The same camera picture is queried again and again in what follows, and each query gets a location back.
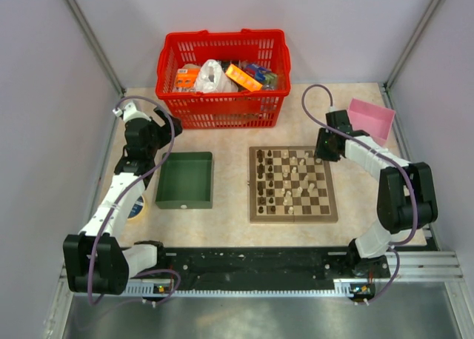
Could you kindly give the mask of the wooden chess board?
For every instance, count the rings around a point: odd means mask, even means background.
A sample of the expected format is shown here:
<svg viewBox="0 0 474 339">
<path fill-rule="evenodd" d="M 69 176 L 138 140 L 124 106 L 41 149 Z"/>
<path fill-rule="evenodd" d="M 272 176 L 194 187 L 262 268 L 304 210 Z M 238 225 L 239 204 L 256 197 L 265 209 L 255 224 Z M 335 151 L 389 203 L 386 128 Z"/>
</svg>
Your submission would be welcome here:
<svg viewBox="0 0 474 339">
<path fill-rule="evenodd" d="M 263 158 L 257 157 L 262 150 Z M 272 150 L 273 157 L 267 157 Z M 330 164 L 312 147 L 250 147 L 248 201 L 253 224 L 334 224 L 338 221 Z"/>
</svg>

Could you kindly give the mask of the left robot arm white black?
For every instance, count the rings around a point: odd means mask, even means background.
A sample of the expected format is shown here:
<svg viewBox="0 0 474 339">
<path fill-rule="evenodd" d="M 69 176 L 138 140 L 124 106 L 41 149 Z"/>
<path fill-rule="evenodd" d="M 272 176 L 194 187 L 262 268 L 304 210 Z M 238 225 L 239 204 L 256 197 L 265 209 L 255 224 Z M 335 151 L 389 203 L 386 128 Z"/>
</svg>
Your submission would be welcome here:
<svg viewBox="0 0 474 339">
<path fill-rule="evenodd" d="M 150 117 L 127 118 L 126 144 L 107 194 L 79 234 L 68 235 L 63 242 L 72 292 L 120 295 L 138 273 L 145 271 L 157 278 L 167 271 L 168 260 L 158 253 L 158 241 L 138 242 L 127 249 L 118 242 L 135 203 L 153 176 L 156 153 L 182 132 L 177 118 L 162 111 L 157 115 L 163 125 Z"/>
</svg>

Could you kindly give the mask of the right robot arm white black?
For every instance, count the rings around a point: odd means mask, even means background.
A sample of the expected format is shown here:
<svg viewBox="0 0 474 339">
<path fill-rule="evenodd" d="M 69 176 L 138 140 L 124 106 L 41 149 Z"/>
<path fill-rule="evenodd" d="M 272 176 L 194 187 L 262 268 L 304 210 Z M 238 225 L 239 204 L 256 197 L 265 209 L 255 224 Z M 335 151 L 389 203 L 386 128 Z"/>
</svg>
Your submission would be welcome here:
<svg viewBox="0 0 474 339">
<path fill-rule="evenodd" d="M 412 163 L 378 145 L 363 130 L 354 130 L 347 111 L 326 114 L 318 131 L 315 154 L 322 161 L 346 158 L 378 182 L 377 218 L 370 228 L 351 240 L 345 265 L 356 277 L 366 275 L 392 245 L 409 242 L 417 229 L 438 218 L 430 166 Z"/>
</svg>

